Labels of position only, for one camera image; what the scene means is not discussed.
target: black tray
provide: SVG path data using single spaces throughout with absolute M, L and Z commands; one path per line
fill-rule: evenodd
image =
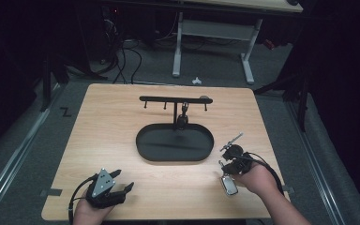
M 173 124 L 143 127 L 136 137 L 139 154 L 150 161 L 199 161 L 207 158 L 215 141 L 204 126 L 188 124 L 183 130 Z

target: desk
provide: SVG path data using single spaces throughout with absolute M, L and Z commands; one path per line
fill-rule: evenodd
M 187 111 L 189 123 L 203 125 L 213 134 L 210 156 L 197 162 L 142 158 L 135 143 L 139 130 L 149 124 L 171 123 L 173 110 L 171 103 L 164 110 L 163 103 L 158 102 L 148 102 L 145 109 L 139 96 L 213 99 L 207 111 L 203 105 L 193 104 Z M 125 203 L 109 214 L 111 220 L 269 218 L 262 201 L 245 187 L 228 197 L 219 182 L 222 171 L 218 161 L 223 160 L 219 149 L 241 131 L 245 134 L 235 143 L 263 157 L 282 179 L 250 89 L 92 84 L 52 183 L 52 188 L 63 191 L 60 196 L 47 198 L 42 217 L 67 220 L 68 202 L 75 188 L 105 168 L 109 173 L 122 170 L 115 178 L 115 187 L 135 183 Z
M 207 5 L 219 5 L 236 8 L 254 8 L 263 10 L 275 10 L 284 12 L 302 12 L 300 5 L 291 6 L 286 0 L 186 0 L 186 3 L 199 3 Z M 241 53 L 241 61 L 244 67 L 245 77 L 248 84 L 254 84 L 249 57 L 252 53 L 256 38 L 259 35 L 263 20 L 259 18 L 254 25 L 238 25 L 221 22 L 203 22 L 195 20 L 184 20 L 183 13 L 179 13 L 177 25 L 177 43 L 174 53 L 173 71 L 174 77 L 180 76 L 181 68 L 181 41 L 183 35 L 202 36 L 210 38 L 227 38 L 248 41 L 247 48 Z

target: person's left hand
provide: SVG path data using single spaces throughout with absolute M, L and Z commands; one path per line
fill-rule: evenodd
M 110 214 L 114 206 L 103 209 L 94 208 L 86 199 L 80 199 L 74 214 L 74 225 L 99 225 Z

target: light wood tabletop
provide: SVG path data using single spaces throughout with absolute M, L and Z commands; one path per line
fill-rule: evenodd
M 300 4 L 292 6 L 286 0 L 183 0 L 184 2 L 214 4 L 229 7 L 266 9 L 283 12 L 302 12 Z
M 187 111 L 189 123 L 203 125 L 213 134 L 215 144 L 208 158 L 154 162 L 141 157 L 135 142 L 139 130 L 150 124 L 172 123 L 173 106 L 168 103 L 164 110 L 163 103 L 148 102 L 145 109 L 139 96 L 213 99 L 207 111 L 198 104 L 190 104 Z M 109 173 L 122 170 L 114 178 L 116 185 L 112 190 L 134 182 L 125 203 L 113 209 L 109 220 L 269 218 L 262 201 L 245 187 L 238 187 L 238 194 L 229 197 L 220 184 L 222 171 L 218 161 L 225 160 L 219 150 L 240 132 L 244 135 L 235 143 L 264 158 L 282 180 L 252 90 L 91 84 L 52 183 L 52 188 L 61 189 L 62 193 L 48 196 L 42 217 L 67 220 L 68 203 L 75 188 L 105 168 Z

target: person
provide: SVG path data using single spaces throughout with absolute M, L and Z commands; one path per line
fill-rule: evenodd
M 259 163 L 253 162 L 249 172 L 233 175 L 232 178 L 262 199 L 274 224 L 310 224 L 282 193 L 278 191 L 276 181 L 272 174 Z M 112 210 L 113 206 L 104 209 L 93 208 L 87 200 L 80 199 L 75 209 L 73 224 L 99 225 Z

